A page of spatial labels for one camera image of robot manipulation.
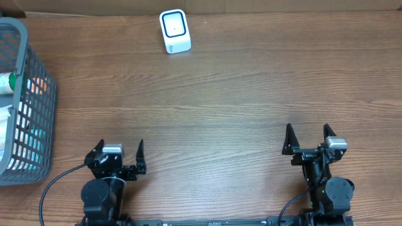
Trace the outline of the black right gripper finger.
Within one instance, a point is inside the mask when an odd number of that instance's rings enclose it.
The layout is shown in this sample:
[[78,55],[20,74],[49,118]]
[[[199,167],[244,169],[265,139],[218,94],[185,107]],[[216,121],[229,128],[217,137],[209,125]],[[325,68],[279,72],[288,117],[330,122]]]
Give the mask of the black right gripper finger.
[[282,155],[293,155],[295,149],[299,149],[300,145],[294,129],[290,123],[286,125],[285,141],[282,149]]
[[328,137],[335,137],[336,133],[332,130],[332,128],[328,124],[325,124],[323,126],[323,136],[324,139],[327,139]]

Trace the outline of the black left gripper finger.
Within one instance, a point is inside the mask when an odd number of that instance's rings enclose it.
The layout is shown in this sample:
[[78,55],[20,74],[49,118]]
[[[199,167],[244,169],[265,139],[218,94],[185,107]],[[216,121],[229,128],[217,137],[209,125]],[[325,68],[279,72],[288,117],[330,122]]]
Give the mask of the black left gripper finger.
[[95,160],[95,157],[102,152],[104,140],[101,139],[97,145],[85,156],[85,160]]
[[137,168],[145,168],[144,140],[143,139],[140,141],[138,150],[136,152],[136,166],[137,166]]

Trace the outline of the teal snack packet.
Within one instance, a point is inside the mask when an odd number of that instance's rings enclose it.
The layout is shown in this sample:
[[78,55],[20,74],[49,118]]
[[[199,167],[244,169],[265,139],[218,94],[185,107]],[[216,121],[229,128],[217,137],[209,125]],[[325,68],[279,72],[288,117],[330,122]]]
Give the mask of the teal snack packet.
[[30,161],[34,161],[38,164],[45,164],[45,159],[43,157],[44,144],[40,141],[43,138],[44,132],[41,129],[30,129],[29,134],[21,132],[18,136],[19,141],[29,146],[30,149],[19,146],[18,154],[22,158],[26,158]]

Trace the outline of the orange snack packet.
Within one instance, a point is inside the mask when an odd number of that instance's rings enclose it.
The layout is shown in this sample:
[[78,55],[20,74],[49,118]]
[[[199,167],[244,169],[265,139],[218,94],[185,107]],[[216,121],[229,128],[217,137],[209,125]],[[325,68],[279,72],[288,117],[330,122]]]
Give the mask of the orange snack packet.
[[41,95],[47,92],[47,78],[32,78],[27,80],[26,86],[32,93]]

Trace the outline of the beige paper pouch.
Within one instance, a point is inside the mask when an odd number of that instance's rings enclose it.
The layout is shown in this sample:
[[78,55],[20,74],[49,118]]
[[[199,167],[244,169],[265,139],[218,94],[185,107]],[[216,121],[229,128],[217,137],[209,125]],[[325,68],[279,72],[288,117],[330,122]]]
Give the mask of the beige paper pouch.
[[8,118],[11,116],[9,109],[11,107],[12,107],[12,105],[7,105],[7,106],[4,106],[1,108],[1,113],[0,113],[0,160],[2,160],[2,158],[4,156]]

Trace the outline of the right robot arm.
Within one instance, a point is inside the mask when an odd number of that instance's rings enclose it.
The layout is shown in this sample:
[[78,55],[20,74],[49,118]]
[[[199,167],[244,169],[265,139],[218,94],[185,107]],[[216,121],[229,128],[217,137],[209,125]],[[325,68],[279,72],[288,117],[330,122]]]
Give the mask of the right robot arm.
[[286,125],[282,154],[292,157],[291,165],[302,167],[312,208],[318,215],[342,215],[350,210],[355,186],[351,180],[333,177],[329,168],[346,151],[346,140],[337,136],[328,124],[323,126],[323,142],[308,149],[300,147],[292,125]]

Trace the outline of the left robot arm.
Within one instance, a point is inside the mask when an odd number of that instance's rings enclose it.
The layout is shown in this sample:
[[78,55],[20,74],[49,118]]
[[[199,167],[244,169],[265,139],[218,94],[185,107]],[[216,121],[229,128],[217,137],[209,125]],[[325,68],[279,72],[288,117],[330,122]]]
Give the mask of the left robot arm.
[[121,213],[124,191],[128,181],[136,181],[146,174],[144,141],[140,141],[135,164],[124,165],[121,143],[106,144],[101,139],[84,159],[94,179],[81,190],[84,203],[82,225],[133,225],[133,220]]

